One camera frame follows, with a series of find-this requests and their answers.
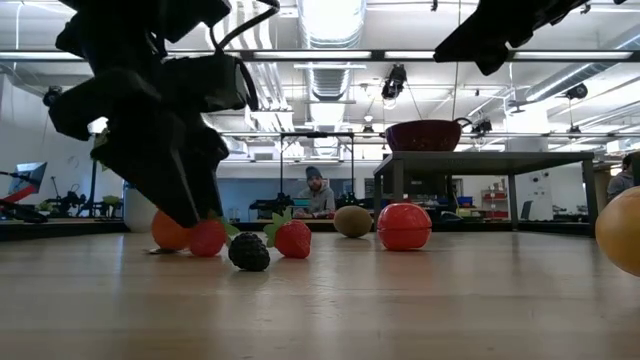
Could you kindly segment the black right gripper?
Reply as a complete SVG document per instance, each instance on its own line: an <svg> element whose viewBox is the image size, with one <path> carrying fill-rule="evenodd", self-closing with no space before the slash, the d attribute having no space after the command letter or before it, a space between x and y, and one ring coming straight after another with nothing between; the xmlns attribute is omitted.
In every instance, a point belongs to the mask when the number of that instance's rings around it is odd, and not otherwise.
<svg viewBox="0 0 640 360"><path fill-rule="evenodd" d="M436 48L436 62L474 61L484 76L508 60L506 43L517 28L555 25L589 0L479 0L472 14Z"/></svg>

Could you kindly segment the toy orange with leaf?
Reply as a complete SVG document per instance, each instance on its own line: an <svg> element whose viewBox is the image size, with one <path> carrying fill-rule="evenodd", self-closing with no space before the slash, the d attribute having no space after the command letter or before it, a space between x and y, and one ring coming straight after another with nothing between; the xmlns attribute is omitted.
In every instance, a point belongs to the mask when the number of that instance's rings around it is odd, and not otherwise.
<svg viewBox="0 0 640 360"><path fill-rule="evenodd" d="M190 245L190 230L183 228L163 211L153 217L151 234L156 244L150 254L170 254L183 251Z"/></svg>

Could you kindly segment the red toy strawberry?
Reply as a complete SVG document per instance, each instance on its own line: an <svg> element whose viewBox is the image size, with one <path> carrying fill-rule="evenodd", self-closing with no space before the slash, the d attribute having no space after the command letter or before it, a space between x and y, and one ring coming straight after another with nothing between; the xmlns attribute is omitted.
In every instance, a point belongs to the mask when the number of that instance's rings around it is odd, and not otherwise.
<svg viewBox="0 0 640 360"><path fill-rule="evenodd" d="M282 215L272 214L272 223L263 229L268 248L275 248L284 257L306 259L310 255L312 233L299 219L292 217L290 209Z"/></svg>
<svg viewBox="0 0 640 360"><path fill-rule="evenodd" d="M223 216L211 212L189 232L189 251L196 257L214 257L239 233Z"/></svg>

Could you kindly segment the dark red bowl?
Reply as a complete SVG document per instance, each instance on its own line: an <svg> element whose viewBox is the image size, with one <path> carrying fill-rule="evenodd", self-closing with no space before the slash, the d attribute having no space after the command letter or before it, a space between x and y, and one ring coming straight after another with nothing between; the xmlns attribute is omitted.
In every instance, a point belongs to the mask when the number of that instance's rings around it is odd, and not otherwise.
<svg viewBox="0 0 640 360"><path fill-rule="evenodd" d="M471 124L463 117L415 120L390 126L385 131L385 138L393 152L452 152L460 141L462 129Z"/></svg>

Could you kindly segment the black toy blackberry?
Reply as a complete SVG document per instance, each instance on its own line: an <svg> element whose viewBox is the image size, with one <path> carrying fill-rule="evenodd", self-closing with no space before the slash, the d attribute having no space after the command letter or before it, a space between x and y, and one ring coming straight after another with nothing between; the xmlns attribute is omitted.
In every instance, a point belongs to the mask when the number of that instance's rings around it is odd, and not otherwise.
<svg viewBox="0 0 640 360"><path fill-rule="evenodd" d="M270 254L263 240L256 234L238 234L230 243L228 256L241 270L264 271L270 265Z"/></svg>

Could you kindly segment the brown toy kiwi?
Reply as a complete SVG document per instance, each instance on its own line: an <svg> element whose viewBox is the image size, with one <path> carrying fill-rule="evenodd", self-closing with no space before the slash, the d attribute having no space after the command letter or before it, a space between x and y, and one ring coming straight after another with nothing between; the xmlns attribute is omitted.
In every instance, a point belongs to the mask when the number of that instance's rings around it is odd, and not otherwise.
<svg viewBox="0 0 640 360"><path fill-rule="evenodd" d="M372 224L373 219L369 211L356 205L339 208L333 218L335 229L348 238L359 238L368 234Z"/></svg>

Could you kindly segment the red toy tomato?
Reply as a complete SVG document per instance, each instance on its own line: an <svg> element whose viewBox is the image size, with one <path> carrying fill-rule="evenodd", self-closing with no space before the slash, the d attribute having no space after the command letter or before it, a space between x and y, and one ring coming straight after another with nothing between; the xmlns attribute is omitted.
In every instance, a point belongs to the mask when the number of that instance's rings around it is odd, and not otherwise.
<svg viewBox="0 0 640 360"><path fill-rule="evenodd" d="M393 203L381 211L376 228L378 239L387 250L409 251L426 245L432 233L432 221L418 205Z"/></svg>

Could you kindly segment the black beam with light strips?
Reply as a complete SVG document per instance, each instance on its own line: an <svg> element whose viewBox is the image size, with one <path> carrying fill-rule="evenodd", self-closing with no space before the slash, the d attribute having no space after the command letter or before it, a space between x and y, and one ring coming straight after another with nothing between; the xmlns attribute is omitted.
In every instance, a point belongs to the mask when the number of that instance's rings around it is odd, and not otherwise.
<svg viewBox="0 0 640 360"><path fill-rule="evenodd" d="M246 62L436 62L430 50L231 50L228 54ZM83 62L66 52L0 50L0 61ZM508 50L507 62L640 63L640 50Z"/></svg>

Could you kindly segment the person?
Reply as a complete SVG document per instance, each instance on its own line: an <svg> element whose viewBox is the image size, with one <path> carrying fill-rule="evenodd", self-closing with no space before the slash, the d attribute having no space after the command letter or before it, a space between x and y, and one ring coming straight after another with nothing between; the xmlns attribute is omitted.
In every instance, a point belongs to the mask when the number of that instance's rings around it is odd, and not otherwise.
<svg viewBox="0 0 640 360"><path fill-rule="evenodd" d="M299 194L299 198L309 200L306 208L300 208L294 212L296 218L328 218L336 209L335 195L329 185L326 184L321 172L314 166L305 169L307 188Z"/></svg>
<svg viewBox="0 0 640 360"><path fill-rule="evenodd" d="M627 154L623 158L621 171L610 179L607 186L607 202L634 187L633 157L633 153Z"/></svg>

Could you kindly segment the red storage rack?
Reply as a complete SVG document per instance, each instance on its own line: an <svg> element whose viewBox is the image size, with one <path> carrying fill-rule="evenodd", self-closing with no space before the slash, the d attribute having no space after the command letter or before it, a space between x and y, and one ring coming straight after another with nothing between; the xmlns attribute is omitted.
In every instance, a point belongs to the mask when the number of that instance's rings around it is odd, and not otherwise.
<svg viewBox="0 0 640 360"><path fill-rule="evenodd" d="M500 188L482 190L480 210L483 212L485 220L508 220L510 217L508 192Z"/></svg>

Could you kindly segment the background monitor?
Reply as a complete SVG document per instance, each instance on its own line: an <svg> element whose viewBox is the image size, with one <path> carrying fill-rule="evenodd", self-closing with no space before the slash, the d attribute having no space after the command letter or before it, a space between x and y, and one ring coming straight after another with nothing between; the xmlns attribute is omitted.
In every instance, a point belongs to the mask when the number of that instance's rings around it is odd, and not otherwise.
<svg viewBox="0 0 640 360"><path fill-rule="evenodd" d="M30 194L37 194L40 190L46 167L46 162L17 164L11 172L12 181L9 185L8 194L14 195L26 190L29 190Z"/></svg>

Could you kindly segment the orange toy mango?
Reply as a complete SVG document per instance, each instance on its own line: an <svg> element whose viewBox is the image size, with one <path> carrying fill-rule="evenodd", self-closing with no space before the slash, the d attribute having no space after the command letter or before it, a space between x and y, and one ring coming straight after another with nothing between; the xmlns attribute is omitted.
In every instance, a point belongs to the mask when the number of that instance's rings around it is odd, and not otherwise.
<svg viewBox="0 0 640 360"><path fill-rule="evenodd" d="M619 269L640 277L640 186L609 202L595 226L600 250Z"/></svg>

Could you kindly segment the black aluminium table frame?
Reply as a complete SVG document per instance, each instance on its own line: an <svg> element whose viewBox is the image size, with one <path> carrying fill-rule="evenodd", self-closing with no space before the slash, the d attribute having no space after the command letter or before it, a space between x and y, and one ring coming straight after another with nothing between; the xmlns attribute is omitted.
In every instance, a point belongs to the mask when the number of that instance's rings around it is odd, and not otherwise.
<svg viewBox="0 0 640 360"><path fill-rule="evenodd" d="M551 233L572 236L594 237L594 230L585 223L558 223L558 222L524 222L520 221L514 228L507 222L458 222L436 223L434 232L535 232ZM29 224L21 222L0 221L0 242L34 240L44 238L60 238L69 236L84 236L96 234L127 233L129 229L123 221L72 221L54 222L42 224Z"/></svg>

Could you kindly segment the black metal frame stand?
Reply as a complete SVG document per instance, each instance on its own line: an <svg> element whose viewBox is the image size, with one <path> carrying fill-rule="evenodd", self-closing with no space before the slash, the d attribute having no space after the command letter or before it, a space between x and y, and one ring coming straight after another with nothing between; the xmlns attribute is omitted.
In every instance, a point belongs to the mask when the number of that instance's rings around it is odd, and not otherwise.
<svg viewBox="0 0 640 360"><path fill-rule="evenodd" d="M279 158L279 171L280 171L280 191L278 193L278 199L284 199L284 140L286 138L293 137L294 140L297 140L299 137L309 138L309 139L324 139L324 138L335 138L337 142L340 142L341 138L346 137L350 139L350 143L345 146L345 148L351 152L351 155L354 155L354 134L351 132L282 132L279 135L280 139L280 158ZM305 174L307 175L306 181L307 184L313 187L313 191L320 191L323 188L329 188L329 182L322 176L320 170L311 165L305 170ZM296 219L329 219L334 213L334 209L330 210L322 210L320 212L309 212L307 209L296 209L295 212L292 212L294 208L294 203L289 204L282 212L284 217L293 217Z"/></svg>

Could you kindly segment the silver ventilation duct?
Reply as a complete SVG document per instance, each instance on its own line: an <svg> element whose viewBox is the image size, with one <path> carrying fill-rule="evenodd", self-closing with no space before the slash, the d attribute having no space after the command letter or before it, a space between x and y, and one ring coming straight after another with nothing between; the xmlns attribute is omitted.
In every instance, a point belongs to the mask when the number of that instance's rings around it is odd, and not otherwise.
<svg viewBox="0 0 640 360"><path fill-rule="evenodd" d="M349 49L359 45L366 0L297 0L296 4L306 48Z"/></svg>

